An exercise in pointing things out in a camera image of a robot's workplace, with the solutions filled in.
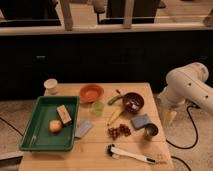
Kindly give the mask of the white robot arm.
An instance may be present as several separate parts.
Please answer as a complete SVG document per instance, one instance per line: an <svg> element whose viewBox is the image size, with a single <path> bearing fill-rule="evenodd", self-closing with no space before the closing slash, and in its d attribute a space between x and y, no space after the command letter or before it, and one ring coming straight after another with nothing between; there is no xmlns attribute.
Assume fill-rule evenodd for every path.
<svg viewBox="0 0 213 171"><path fill-rule="evenodd" d="M213 115L213 88L206 84L208 68L199 62L175 68L166 75L167 86L158 95L164 126L172 123L177 112L175 108L189 100Z"/></svg>

